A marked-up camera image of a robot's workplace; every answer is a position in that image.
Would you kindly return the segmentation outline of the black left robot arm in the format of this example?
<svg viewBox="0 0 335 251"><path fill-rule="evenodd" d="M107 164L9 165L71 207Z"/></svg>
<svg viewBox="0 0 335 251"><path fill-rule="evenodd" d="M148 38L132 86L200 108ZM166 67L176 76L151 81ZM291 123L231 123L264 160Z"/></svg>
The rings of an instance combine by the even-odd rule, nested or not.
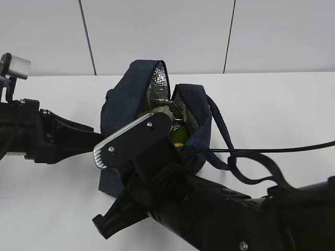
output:
<svg viewBox="0 0 335 251"><path fill-rule="evenodd" d="M1 157L21 155L35 163L56 164L92 152L103 139L93 128L39 106L31 99L1 103Z"/></svg>

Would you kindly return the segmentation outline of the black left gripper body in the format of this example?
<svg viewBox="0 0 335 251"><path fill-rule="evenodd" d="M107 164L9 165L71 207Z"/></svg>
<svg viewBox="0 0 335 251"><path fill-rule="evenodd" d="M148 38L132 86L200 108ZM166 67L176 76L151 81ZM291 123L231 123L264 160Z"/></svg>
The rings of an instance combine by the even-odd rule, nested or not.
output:
<svg viewBox="0 0 335 251"><path fill-rule="evenodd" d="M40 103L37 100L21 99L19 102L19 128L15 138L15 147L23 153L24 159L35 163L56 164L57 145L47 135L47 126L43 124Z"/></svg>

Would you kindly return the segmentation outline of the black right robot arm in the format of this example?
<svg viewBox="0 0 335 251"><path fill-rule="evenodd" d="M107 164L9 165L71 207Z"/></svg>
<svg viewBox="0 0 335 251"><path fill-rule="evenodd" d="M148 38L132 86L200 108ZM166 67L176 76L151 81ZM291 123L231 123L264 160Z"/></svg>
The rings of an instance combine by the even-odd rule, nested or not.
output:
<svg viewBox="0 0 335 251"><path fill-rule="evenodd" d="M268 157L250 153L276 185L248 195L187 172L168 139L94 149L100 168L129 165L124 190L93 218L103 237L152 217L199 250L334 250L334 178L295 189Z"/></svg>

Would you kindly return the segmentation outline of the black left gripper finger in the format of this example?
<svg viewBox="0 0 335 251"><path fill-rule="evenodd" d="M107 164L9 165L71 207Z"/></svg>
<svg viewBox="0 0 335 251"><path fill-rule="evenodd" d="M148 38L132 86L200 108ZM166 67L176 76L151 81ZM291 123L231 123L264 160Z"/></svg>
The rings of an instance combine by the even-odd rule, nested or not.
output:
<svg viewBox="0 0 335 251"><path fill-rule="evenodd" d="M56 146L54 163L68 157L92 152L102 140L92 127L64 119L52 113L52 143Z"/></svg>

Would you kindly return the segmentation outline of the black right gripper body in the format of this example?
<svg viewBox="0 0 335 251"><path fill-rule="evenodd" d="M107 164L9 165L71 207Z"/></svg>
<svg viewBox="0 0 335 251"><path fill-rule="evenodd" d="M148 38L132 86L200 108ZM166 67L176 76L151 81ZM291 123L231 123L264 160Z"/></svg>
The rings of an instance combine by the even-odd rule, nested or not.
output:
<svg viewBox="0 0 335 251"><path fill-rule="evenodd" d="M163 185L173 174L183 172L181 157L168 137L126 151L122 164L131 167L123 191L105 215L92 219L104 239L154 216Z"/></svg>

